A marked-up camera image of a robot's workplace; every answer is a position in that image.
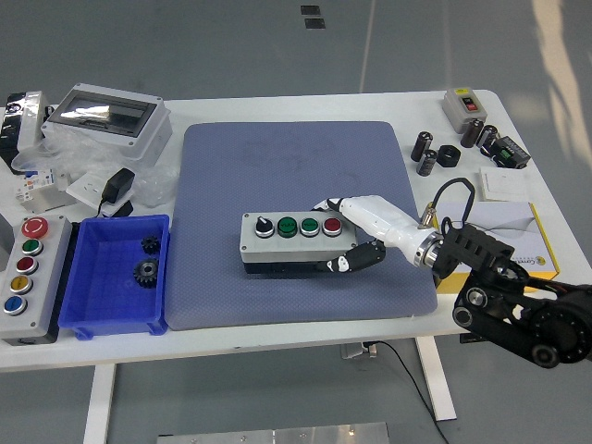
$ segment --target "black gear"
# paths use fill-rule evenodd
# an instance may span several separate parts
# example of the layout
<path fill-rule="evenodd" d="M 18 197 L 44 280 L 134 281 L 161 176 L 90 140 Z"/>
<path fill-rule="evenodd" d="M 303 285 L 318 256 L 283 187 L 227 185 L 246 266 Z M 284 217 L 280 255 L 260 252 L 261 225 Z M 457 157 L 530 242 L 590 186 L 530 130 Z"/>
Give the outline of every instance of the black gear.
<path fill-rule="evenodd" d="M 160 252 L 160 240 L 156 236 L 148 236 L 142 239 L 142 248 L 146 254 L 157 254 Z"/>
<path fill-rule="evenodd" d="M 140 261 L 133 270 L 133 276 L 136 282 L 145 289 L 156 287 L 156 278 L 158 276 L 158 259 L 144 259 Z"/>

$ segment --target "blue mat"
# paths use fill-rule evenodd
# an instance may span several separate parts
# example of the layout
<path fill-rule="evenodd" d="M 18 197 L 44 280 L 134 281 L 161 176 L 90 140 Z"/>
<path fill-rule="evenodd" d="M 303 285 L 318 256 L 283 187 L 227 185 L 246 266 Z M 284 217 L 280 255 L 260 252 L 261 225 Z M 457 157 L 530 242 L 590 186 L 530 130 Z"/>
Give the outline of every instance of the blue mat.
<path fill-rule="evenodd" d="M 185 133 L 166 270 L 171 328 L 425 315 L 429 270 L 396 249 L 349 275 L 247 275 L 243 213 L 308 211 L 329 197 L 378 194 L 417 214 L 386 122 L 211 123 Z M 359 242 L 370 240 L 361 230 Z"/>

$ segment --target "table leg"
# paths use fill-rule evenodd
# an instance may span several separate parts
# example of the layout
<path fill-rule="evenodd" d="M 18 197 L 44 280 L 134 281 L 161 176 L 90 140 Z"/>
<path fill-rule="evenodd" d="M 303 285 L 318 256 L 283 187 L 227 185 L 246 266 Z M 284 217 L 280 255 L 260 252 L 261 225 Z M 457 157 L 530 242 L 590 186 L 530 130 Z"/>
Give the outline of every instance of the table leg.
<path fill-rule="evenodd" d="M 419 358 L 424 367 L 425 381 L 429 397 L 434 407 L 434 415 L 437 421 L 446 421 L 456 419 L 456 412 L 452 404 L 452 397 L 436 347 L 436 341 L 433 336 L 415 338 L 415 344 L 419 351 Z"/>
<path fill-rule="evenodd" d="M 94 367 L 84 444 L 105 444 L 107 441 L 115 372 L 115 364 L 100 364 Z"/>

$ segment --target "white table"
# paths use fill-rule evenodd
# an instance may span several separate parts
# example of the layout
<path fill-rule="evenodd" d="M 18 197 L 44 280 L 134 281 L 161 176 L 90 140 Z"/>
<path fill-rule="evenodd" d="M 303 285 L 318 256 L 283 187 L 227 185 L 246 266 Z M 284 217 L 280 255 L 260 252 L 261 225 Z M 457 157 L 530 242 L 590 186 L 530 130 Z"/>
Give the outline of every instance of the white table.
<path fill-rule="evenodd" d="M 504 135 L 512 137 L 524 147 L 516 128 L 503 108 L 498 96 L 489 91 L 476 92 L 488 112 L 487 123 L 498 127 Z M 183 134 L 196 123 L 256 122 L 304 120 L 378 120 L 387 121 L 403 151 L 418 213 L 430 202 L 438 188 L 447 180 L 467 177 L 475 186 L 479 184 L 478 170 L 490 163 L 477 149 L 462 150 L 462 159 L 455 168 L 436 167 L 427 178 L 415 174 L 416 163 L 409 158 L 417 133 L 428 130 L 434 135 L 434 145 L 460 146 L 460 135 L 452 129 L 441 109 L 444 92 L 394 92 L 381 94 L 327 95 L 302 97 L 266 97 L 246 99 L 215 99 L 169 101 L 173 135 L 158 163 L 178 166 Z M 545 227 L 549 242 L 561 268 L 558 280 L 574 284 L 592 282 L 592 269 L 588 265 L 573 233 L 540 175 L 533 160 L 523 170 L 526 193 L 534 203 Z M 0 179 L 5 190 L 17 179 L 2 166 Z M 476 199 L 483 197 L 480 191 Z M 442 200 L 466 199 L 462 186 L 447 191 Z M 136 205 L 134 215 L 167 213 L 173 216 L 174 203 L 149 210 Z M 0 194 L 0 211 L 17 226 L 27 213 L 12 199 L 10 193 Z M 53 210 L 49 214 L 65 215 L 72 221 L 94 216 L 83 204 Z M 98 365 L 92 391 L 89 427 L 99 427 L 108 418 L 110 389 L 113 386 L 115 364 L 150 361 L 190 356 L 205 356 L 235 352 L 341 344 L 370 339 L 399 339 L 433 337 L 462 332 L 451 318 L 456 295 L 438 295 L 437 310 L 413 318 L 364 320 L 347 322 L 313 322 L 247 327 L 224 327 L 190 331 L 168 331 L 155 337 L 148 334 L 129 334 L 95 337 L 91 341 L 78 341 L 69 331 L 60 331 L 56 343 L 30 347 L 10 347 L 0 341 L 0 371 L 18 371 L 36 368 Z M 439 359 L 433 363 L 438 367 Z"/>

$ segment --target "yellow box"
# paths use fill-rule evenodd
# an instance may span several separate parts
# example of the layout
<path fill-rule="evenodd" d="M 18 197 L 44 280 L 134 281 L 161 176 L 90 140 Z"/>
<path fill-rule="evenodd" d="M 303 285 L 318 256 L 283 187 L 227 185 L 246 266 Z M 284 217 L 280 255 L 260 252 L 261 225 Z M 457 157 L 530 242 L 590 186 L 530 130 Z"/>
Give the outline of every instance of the yellow box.
<path fill-rule="evenodd" d="M 438 202 L 438 220 L 449 217 L 452 225 L 460 227 L 464 203 Z M 530 276 L 553 279 L 560 269 L 549 245 L 535 207 L 528 202 L 475 202 L 468 223 L 483 229 L 488 235 L 514 248 L 512 260 L 521 265 Z M 460 264 L 443 279 L 437 293 L 458 293 L 469 277 L 471 269 Z"/>

